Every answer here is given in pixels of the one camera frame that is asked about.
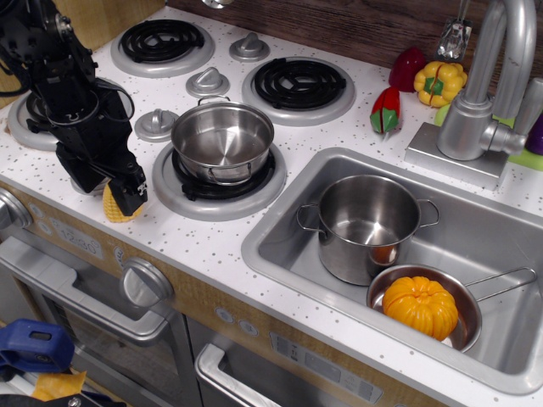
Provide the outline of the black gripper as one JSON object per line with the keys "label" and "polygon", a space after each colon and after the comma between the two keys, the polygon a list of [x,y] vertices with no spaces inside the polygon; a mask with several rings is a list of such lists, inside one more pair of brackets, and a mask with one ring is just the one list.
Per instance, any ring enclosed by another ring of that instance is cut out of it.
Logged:
{"label": "black gripper", "polygon": [[58,140],[59,162],[74,183],[90,192],[109,178],[121,213],[133,215],[148,201],[148,193],[143,169],[127,147],[134,113],[128,93],[102,78],[39,81],[33,90]]}

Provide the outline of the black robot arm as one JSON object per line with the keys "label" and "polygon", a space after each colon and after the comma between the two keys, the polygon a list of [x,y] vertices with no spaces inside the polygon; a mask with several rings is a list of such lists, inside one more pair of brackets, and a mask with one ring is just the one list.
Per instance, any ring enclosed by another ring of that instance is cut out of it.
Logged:
{"label": "black robot arm", "polygon": [[16,76],[44,106],[56,155],[71,179],[91,192],[104,179],[120,211],[133,215],[148,199],[146,177],[128,149],[131,98],[96,77],[92,50],[51,1],[1,3],[2,70]]}

